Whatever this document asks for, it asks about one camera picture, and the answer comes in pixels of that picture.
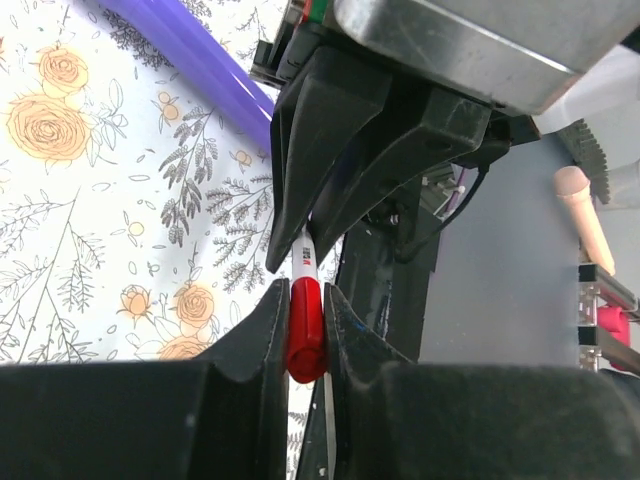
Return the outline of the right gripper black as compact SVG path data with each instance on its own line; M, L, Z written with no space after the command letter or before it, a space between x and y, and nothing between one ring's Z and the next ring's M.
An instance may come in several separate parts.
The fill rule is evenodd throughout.
M398 187L478 149L490 106L547 111L638 26L635 1L290 2L253 75L282 87L328 46L276 103L266 269L279 269L316 201L321 261ZM379 69L407 85L385 107L391 76Z

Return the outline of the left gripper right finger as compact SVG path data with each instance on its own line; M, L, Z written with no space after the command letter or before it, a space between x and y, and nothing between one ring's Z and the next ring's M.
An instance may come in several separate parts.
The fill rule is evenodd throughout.
M415 363L324 291L326 432L301 479L635 479L639 401L577 368Z

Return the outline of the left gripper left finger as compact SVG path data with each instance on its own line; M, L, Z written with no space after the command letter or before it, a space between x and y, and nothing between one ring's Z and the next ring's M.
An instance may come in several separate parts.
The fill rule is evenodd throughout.
M190 360L1 371L5 479L282 479L290 286Z

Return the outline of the red white marker pen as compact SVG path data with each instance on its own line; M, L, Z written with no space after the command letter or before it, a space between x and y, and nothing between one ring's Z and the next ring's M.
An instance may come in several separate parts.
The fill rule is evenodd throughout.
M287 344L287 369L300 384L326 372L326 341L321 283L315 245L306 227L292 244L292 284Z

